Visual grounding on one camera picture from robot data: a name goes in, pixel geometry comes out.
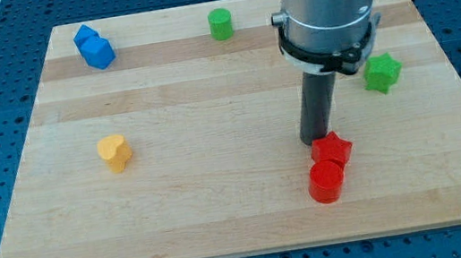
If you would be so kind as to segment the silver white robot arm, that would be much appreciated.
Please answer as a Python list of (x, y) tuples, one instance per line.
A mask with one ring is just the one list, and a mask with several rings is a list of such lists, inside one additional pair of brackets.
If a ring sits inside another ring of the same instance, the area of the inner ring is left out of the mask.
[(373, 0), (281, 0), (271, 23), (282, 55), (310, 75), (357, 73), (380, 22), (372, 6)]

